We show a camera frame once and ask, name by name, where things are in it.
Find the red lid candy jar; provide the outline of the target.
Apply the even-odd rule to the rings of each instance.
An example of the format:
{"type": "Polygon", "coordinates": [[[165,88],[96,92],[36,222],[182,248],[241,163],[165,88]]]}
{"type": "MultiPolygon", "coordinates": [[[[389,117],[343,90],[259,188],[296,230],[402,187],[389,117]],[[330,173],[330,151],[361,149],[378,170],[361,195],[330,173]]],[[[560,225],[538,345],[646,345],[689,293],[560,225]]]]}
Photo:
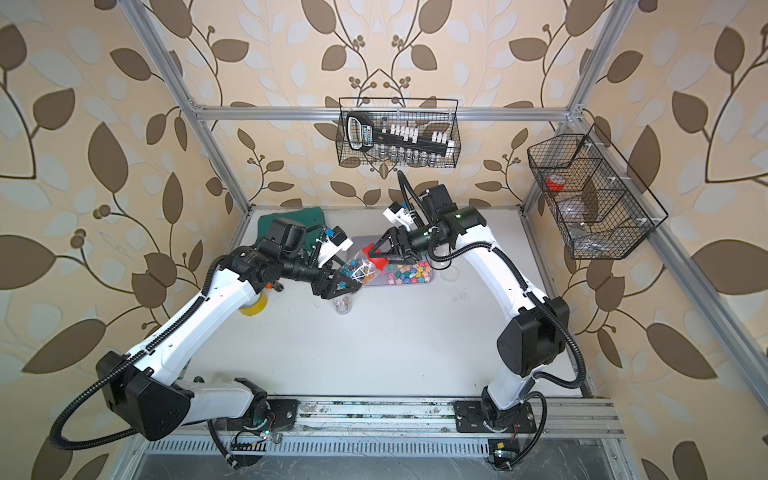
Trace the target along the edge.
{"type": "Polygon", "coordinates": [[[348,261],[357,261],[359,263],[359,270],[360,278],[358,281],[362,284],[362,287],[367,286],[372,281],[374,281],[380,274],[380,271],[378,271],[372,263],[368,261],[365,254],[362,251],[357,252],[354,256],[350,257],[346,262],[348,261]]]}

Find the red jar lid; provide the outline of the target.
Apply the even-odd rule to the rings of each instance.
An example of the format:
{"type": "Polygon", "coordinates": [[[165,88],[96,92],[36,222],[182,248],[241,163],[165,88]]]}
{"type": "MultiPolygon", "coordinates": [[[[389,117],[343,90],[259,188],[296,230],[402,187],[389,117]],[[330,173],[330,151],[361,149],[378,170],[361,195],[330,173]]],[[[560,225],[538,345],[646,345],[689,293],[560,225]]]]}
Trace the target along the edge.
{"type": "Polygon", "coordinates": [[[380,252],[374,248],[374,244],[371,243],[367,247],[362,249],[366,258],[378,271],[383,271],[389,265],[389,261],[386,258],[380,256],[380,252]]]}

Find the small clear sprinkles jar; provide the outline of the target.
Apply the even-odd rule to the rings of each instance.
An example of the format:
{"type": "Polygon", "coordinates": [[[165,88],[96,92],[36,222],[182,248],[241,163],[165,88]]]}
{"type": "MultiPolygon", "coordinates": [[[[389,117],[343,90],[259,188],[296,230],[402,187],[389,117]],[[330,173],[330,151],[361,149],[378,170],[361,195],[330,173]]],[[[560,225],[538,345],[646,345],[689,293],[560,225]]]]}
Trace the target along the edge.
{"type": "Polygon", "coordinates": [[[347,295],[333,299],[333,306],[338,315],[347,315],[351,312],[351,298],[347,295]]]}

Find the clear plastic jar lid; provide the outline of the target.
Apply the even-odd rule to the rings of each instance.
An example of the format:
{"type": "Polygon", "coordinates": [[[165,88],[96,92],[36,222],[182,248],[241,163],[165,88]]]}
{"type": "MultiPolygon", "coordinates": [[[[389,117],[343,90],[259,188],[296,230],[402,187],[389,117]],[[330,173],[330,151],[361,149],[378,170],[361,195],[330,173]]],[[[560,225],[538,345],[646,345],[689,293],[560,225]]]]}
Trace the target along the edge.
{"type": "Polygon", "coordinates": [[[459,280],[461,272],[458,267],[451,266],[440,271],[440,278],[448,283],[455,283],[459,280]]]}

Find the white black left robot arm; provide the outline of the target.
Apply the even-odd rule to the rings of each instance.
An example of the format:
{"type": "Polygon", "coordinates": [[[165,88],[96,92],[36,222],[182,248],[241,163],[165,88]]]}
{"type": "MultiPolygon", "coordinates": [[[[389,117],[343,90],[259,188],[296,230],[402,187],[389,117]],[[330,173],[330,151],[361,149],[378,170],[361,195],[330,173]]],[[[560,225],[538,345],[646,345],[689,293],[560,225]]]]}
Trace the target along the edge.
{"type": "Polygon", "coordinates": [[[360,289],[360,282],[332,266],[352,240],[340,227],[324,230],[309,256],[303,246],[307,228],[274,220],[266,235],[250,246],[239,246],[217,257],[199,293],[163,326],[123,355],[105,354],[97,364],[97,381],[79,394],[54,421],[49,441],[65,451],[103,446],[141,435],[162,439],[178,427],[218,418],[244,418],[265,398],[253,382],[227,383],[181,380],[196,352],[236,311],[255,306],[261,291],[279,280],[310,285],[312,293],[330,300],[360,289]],[[70,440],[64,426],[76,410],[97,393],[128,429],[90,440],[70,440]]]}

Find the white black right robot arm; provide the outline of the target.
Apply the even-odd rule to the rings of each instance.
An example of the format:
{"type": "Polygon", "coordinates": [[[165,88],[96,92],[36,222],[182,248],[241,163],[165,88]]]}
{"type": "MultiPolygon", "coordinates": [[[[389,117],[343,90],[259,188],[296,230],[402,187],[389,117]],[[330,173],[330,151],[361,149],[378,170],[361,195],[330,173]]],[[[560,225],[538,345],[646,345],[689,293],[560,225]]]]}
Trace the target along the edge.
{"type": "Polygon", "coordinates": [[[458,207],[442,184],[417,193],[404,173],[397,179],[403,199],[386,210],[392,226],[370,256],[392,264],[422,258],[449,263],[466,257],[494,295],[506,325],[496,340],[500,369],[481,392],[483,426],[507,433],[531,400],[541,405],[538,426],[521,450],[497,449],[490,455],[494,469],[511,472],[537,445],[546,427],[547,400],[536,383],[546,381],[569,390],[585,385],[585,359],[568,329],[569,306],[561,297],[548,297],[522,273],[476,208],[458,207]]]}

